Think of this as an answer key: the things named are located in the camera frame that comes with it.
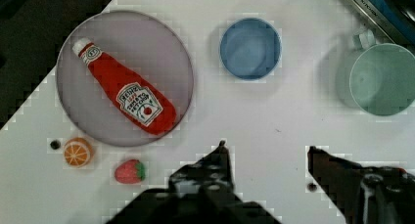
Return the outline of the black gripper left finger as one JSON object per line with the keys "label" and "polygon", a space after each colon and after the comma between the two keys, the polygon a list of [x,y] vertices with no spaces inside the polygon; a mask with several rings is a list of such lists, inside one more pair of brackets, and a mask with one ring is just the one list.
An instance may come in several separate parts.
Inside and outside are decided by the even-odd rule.
{"label": "black gripper left finger", "polygon": [[235,202],[226,141],[198,161],[183,165],[168,179],[177,214],[219,214]]}

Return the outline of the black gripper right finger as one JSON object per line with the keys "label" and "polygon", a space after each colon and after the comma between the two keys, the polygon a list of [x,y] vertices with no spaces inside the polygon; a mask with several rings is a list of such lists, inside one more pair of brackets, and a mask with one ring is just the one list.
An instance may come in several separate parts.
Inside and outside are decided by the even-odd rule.
{"label": "black gripper right finger", "polygon": [[414,175],[405,169],[363,166],[314,146],[307,160],[346,224],[415,224]]}

